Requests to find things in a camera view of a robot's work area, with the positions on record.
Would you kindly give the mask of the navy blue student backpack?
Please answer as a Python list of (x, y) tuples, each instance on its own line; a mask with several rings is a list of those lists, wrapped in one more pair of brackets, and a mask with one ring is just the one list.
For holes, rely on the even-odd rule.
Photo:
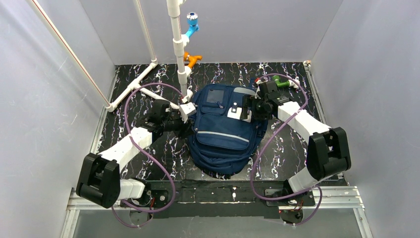
[(187, 137), (194, 164), (220, 175), (239, 173), (257, 150), (267, 131), (267, 120), (241, 120), (242, 101), (255, 90), (223, 84), (209, 84), (196, 92), (192, 102), (196, 113)]

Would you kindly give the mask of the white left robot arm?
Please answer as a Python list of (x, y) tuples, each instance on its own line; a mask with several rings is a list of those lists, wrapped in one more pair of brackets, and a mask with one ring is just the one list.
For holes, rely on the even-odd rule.
[(164, 132), (186, 136), (191, 128), (189, 116), (195, 112), (196, 107), (191, 102), (174, 109), (167, 100), (155, 100), (127, 136), (98, 154), (85, 156), (76, 194), (104, 208), (110, 208), (117, 201), (141, 198), (146, 190), (145, 183), (137, 179), (121, 179), (122, 168)]

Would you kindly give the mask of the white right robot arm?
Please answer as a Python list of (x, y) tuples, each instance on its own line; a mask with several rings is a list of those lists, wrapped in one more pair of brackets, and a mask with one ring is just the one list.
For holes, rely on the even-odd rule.
[(260, 83), (256, 94), (243, 97), (241, 118), (247, 116), (263, 120), (276, 117), (294, 129), (308, 145), (306, 166), (284, 182), (282, 195), (265, 197), (265, 200), (275, 201), (299, 195), (351, 168), (346, 131), (341, 127), (331, 128), (323, 124), (312, 117), (304, 106), (282, 96), (278, 83)]

